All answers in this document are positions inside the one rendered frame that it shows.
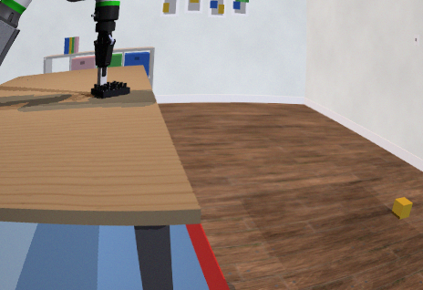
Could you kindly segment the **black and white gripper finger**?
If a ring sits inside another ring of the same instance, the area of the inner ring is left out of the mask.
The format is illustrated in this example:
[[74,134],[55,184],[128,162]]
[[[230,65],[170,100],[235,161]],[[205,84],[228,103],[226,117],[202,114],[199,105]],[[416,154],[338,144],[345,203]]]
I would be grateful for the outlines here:
[[104,86],[104,84],[107,84],[108,66],[110,65],[110,62],[111,62],[113,47],[115,45],[116,39],[113,39],[111,35],[109,35],[107,47],[104,47],[104,37],[102,37],[100,41],[101,41],[102,50],[101,50],[101,66],[99,66],[100,67],[99,85]]
[[98,85],[99,85],[99,72],[100,72],[100,63],[101,63],[101,48],[100,48],[100,37],[98,37],[97,40],[94,41],[95,46],[95,60],[96,60],[96,66],[98,66]]

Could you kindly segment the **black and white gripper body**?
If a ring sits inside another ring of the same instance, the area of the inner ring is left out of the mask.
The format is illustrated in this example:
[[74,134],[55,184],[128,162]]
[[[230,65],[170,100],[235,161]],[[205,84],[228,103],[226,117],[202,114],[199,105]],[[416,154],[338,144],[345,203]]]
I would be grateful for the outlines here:
[[[100,22],[96,23],[95,32],[98,33],[98,37],[104,37],[104,47],[107,45],[109,35],[112,37],[112,31],[115,31],[116,22]],[[100,33],[99,33],[100,32]]]

